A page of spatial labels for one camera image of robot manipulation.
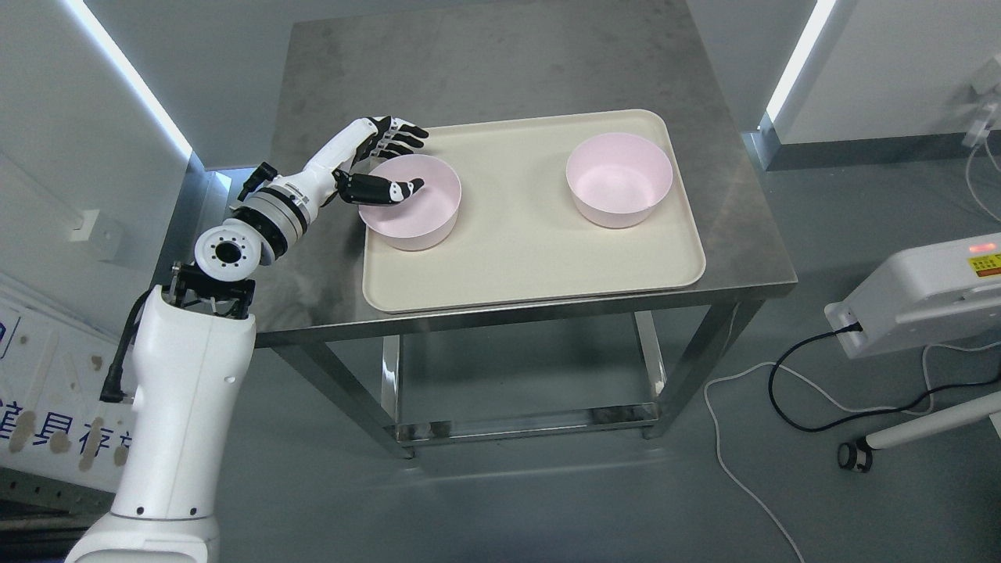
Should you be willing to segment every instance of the bowl rim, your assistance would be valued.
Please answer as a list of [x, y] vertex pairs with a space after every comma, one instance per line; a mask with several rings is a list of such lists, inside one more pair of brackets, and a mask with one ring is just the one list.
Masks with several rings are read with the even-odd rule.
[[[668, 163], [668, 168], [671, 171], [671, 173], [668, 176], [668, 188], [665, 189], [664, 193], [662, 193], [657, 198], [657, 200], [654, 201], [653, 203], [651, 203], [650, 205], [646, 205], [644, 207], [641, 207], [639, 209], [632, 210], [632, 211], [612, 211], [612, 210], [609, 210], [609, 209], [603, 209], [602, 207], [600, 207], [598, 205], [595, 205], [594, 203], [588, 201], [583, 196], [581, 196], [581, 194], [578, 193], [577, 189], [574, 187], [574, 182], [572, 182], [571, 179], [570, 179], [570, 163], [571, 163], [571, 160], [574, 158], [574, 155], [579, 150], [581, 150], [582, 147], [584, 147], [586, 144], [588, 144], [590, 142], [597, 141], [598, 139], [601, 139], [603, 137], [615, 137], [615, 136], [627, 136], [627, 137], [632, 137], [634, 139], [639, 139], [639, 140], [643, 141], [644, 144], [647, 144], [648, 146], [656, 148], [657, 151], [664, 157], [664, 161], [666, 161]], [[593, 209], [599, 210], [599, 211], [601, 211], [603, 213], [609, 213], [609, 214], [612, 214], [612, 215], [631, 215], [631, 214], [634, 214], [634, 213], [642, 213], [644, 211], [647, 211], [648, 209], [652, 209], [652, 208], [656, 207], [658, 203], [660, 203], [661, 201], [663, 201], [664, 198], [668, 196], [668, 193], [671, 193], [671, 188], [674, 187], [674, 185], [675, 185], [675, 172], [676, 172], [676, 170], [675, 170], [675, 164], [674, 164], [674, 162], [671, 161], [671, 157], [668, 156], [667, 151], [665, 151], [661, 147], [661, 145], [657, 144], [656, 142], [648, 139], [647, 137], [645, 137], [643, 135], [638, 135], [636, 133], [629, 133], [629, 132], [626, 132], [626, 131], [608, 131], [608, 132], [605, 132], [605, 133], [599, 133], [597, 135], [593, 135], [591, 137], [588, 137], [587, 139], [581, 141], [581, 143], [578, 144], [576, 147], [574, 147], [574, 150], [571, 151], [570, 156], [567, 158], [567, 165], [565, 167], [564, 175], [567, 177], [567, 184], [568, 184], [568, 186], [570, 186], [571, 193], [574, 195], [575, 198], [577, 198], [579, 201], [581, 201], [581, 203], [583, 203], [583, 204], [585, 204], [585, 205], [587, 205], [587, 206], [589, 206], [589, 207], [591, 207]]]
[[451, 175], [454, 176], [454, 178], [455, 178], [455, 184], [458, 186], [458, 196], [455, 198], [455, 204], [454, 204], [453, 208], [449, 211], [448, 215], [444, 218], [443, 221], [441, 221], [440, 224], [437, 224], [436, 226], [434, 226], [434, 227], [432, 227], [432, 228], [430, 228], [430, 229], [428, 229], [428, 230], [426, 230], [424, 232], [421, 232], [421, 233], [418, 233], [418, 234], [411, 234], [411, 235], [407, 235], [407, 236], [386, 233], [386, 232], [384, 232], [382, 230], [379, 230], [378, 228], [372, 226], [365, 219], [364, 211], [366, 209], [368, 209], [368, 208], [377, 208], [377, 207], [379, 207], [378, 205], [358, 205], [358, 216], [361, 217], [361, 222], [363, 222], [365, 224], [365, 226], [367, 226], [368, 228], [372, 229], [373, 231], [375, 231], [375, 232], [377, 232], [377, 233], [379, 233], [382, 236], [385, 236], [387, 238], [395, 238], [395, 239], [399, 239], [399, 240], [409, 240], [411, 238], [419, 238], [421, 236], [427, 236], [428, 234], [434, 232], [435, 230], [438, 230], [439, 228], [447, 225], [448, 221], [450, 221], [452, 219], [452, 217], [455, 216], [458, 213], [458, 207], [459, 207], [459, 205], [461, 204], [461, 201], [462, 201], [462, 180], [461, 180], [461, 178], [458, 177], [458, 173], [455, 172], [455, 168], [453, 168], [451, 166], [451, 164], [448, 164], [447, 162], [445, 162], [444, 160], [438, 158], [437, 156], [432, 156], [430, 154], [422, 154], [422, 153], [401, 154], [399, 156], [395, 156], [393, 158], [389, 158], [389, 159], [385, 160], [384, 162], [379, 163], [378, 166], [375, 166], [374, 168], [372, 168], [372, 170], [370, 172], [368, 172], [368, 173], [371, 174], [371, 175], [378, 175], [378, 174], [374, 174], [372, 172], [374, 172], [376, 169], [378, 169], [379, 166], [385, 164], [386, 162], [391, 162], [392, 160], [396, 160], [397, 158], [404, 158], [404, 159], [410, 159], [410, 160], [412, 160], [413, 157], [417, 157], [419, 159], [427, 159], [427, 160], [435, 162], [436, 164], [440, 164], [440, 165], [444, 166], [444, 168], [446, 168], [451, 173]]

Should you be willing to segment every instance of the black power cord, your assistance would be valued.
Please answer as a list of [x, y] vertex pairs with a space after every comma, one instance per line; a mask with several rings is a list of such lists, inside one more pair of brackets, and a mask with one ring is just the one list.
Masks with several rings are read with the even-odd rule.
[[101, 387], [102, 403], [121, 403], [125, 400], [125, 393], [122, 391], [122, 364], [125, 362], [128, 345], [139, 330], [139, 323], [137, 323], [139, 311], [146, 303], [146, 298], [149, 297], [151, 291], [143, 292], [128, 312], [128, 320], [125, 321], [125, 328], [122, 329], [122, 337], [118, 340], [118, 350], [115, 351], [115, 358], [108, 366], [108, 375], [104, 378], [104, 386]]
[[909, 409], [914, 408], [915, 406], [917, 406], [922, 401], [924, 401], [925, 398], [927, 398], [929, 395], [938, 393], [940, 391], [945, 391], [947, 389], [954, 389], [954, 388], [958, 388], [958, 387], [980, 387], [980, 386], [991, 385], [991, 384], [995, 384], [995, 383], [1001, 382], [1001, 366], [999, 366], [998, 367], [998, 373], [997, 373], [997, 375], [994, 377], [994, 379], [992, 379], [990, 381], [986, 381], [986, 382], [973, 382], [973, 383], [954, 383], [954, 384], [949, 384], [949, 385], [942, 385], [942, 386], [939, 386], [939, 387], [936, 387], [936, 388], [933, 388], [933, 389], [929, 389], [928, 391], [925, 391], [924, 393], [922, 393], [921, 395], [919, 395], [917, 399], [915, 399], [914, 401], [908, 403], [907, 405], [904, 405], [903, 407], [897, 407], [895, 409], [880, 409], [878, 411], [868, 411], [868, 412], [865, 412], [865, 413], [856, 413], [854, 415], [850, 415], [850, 416], [847, 416], [845, 418], [838, 419], [838, 420], [836, 420], [834, 422], [825, 424], [824, 426], [818, 426], [818, 427], [803, 426], [801, 424], [796, 423], [792, 419], [790, 419], [789, 416], [782, 411], [782, 409], [779, 407], [778, 402], [776, 402], [776, 400], [775, 400], [775, 374], [778, 373], [780, 366], [782, 366], [782, 363], [785, 362], [786, 359], [789, 358], [794, 352], [796, 352], [800, 348], [802, 348], [802, 347], [804, 347], [804, 346], [806, 346], [806, 345], [808, 345], [810, 343], [814, 343], [814, 342], [817, 342], [817, 341], [820, 341], [820, 340], [828, 339], [828, 338], [840, 335], [842, 333], [853, 333], [853, 332], [860, 332], [860, 331], [862, 331], [862, 326], [859, 325], [858, 323], [855, 323], [853, 325], [849, 325], [848, 327], [845, 327], [844, 329], [838, 329], [837, 331], [834, 331], [834, 332], [831, 332], [831, 333], [824, 333], [824, 334], [821, 334], [821, 335], [817, 335], [815, 337], [810, 337], [809, 339], [806, 339], [804, 341], [796, 343], [795, 346], [793, 346], [792, 348], [790, 348], [789, 350], [787, 350], [786, 353], [783, 354], [782, 357], [779, 358], [779, 360], [775, 363], [775, 366], [772, 366], [772, 371], [768, 375], [768, 398], [772, 401], [772, 408], [775, 409], [775, 413], [777, 415], [779, 415], [780, 417], [782, 417], [782, 420], [786, 421], [786, 423], [789, 426], [795, 428], [796, 430], [802, 431], [802, 432], [809, 432], [809, 433], [824, 432], [825, 430], [830, 430], [830, 429], [832, 429], [832, 428], [834, 428], [836, 426], [845, 424], [846, 422], [849, 422], [849, 421], [854, 421], [854, 420], [865, 418], [865, 417], [874, 417], [876, 415], [890, 415], [890, 414], [893, 414], [893, 413], [900, 413], [900, 412], [903, 412], [903, 411], [907, 411]]

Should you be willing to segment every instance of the red indicator light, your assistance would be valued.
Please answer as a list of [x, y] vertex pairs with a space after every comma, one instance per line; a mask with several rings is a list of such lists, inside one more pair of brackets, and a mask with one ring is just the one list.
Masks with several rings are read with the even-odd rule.
[[986, 242], [984, 244], [974, 244], [970, 246], [970, 253], [976, 254], [978, 252], [989, 252], [997, 247], [998, 245], [995, 244], [994, 242]]

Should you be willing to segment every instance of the pink bowl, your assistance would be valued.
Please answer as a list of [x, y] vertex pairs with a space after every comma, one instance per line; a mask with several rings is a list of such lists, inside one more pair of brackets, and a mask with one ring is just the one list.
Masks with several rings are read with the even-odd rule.
[[392, 181], [424, 180], [423, 187], [396, 205], [358, 205], [361, 220], [389, 245], [423, 250], [448, 236], [462, 195], [451, 166], [426, 154], [404, 154], [382, 162], [371, 174]]
[[661, 147], [631, 133], [604, 133], [584, 141], [567, 160], [567, 181], [585, 217], [611, 228], [647, 218], [674, 182]]

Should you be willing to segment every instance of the white pole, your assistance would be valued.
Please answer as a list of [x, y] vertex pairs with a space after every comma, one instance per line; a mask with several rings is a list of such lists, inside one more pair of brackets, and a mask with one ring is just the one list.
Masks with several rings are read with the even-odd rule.
[[919, 438], [975, 423], [996, 413], [1001, 413], [1001, 391], [886, 430], [874, 432], [866, 436], [865, 441], [873, 450], [892, 448]]

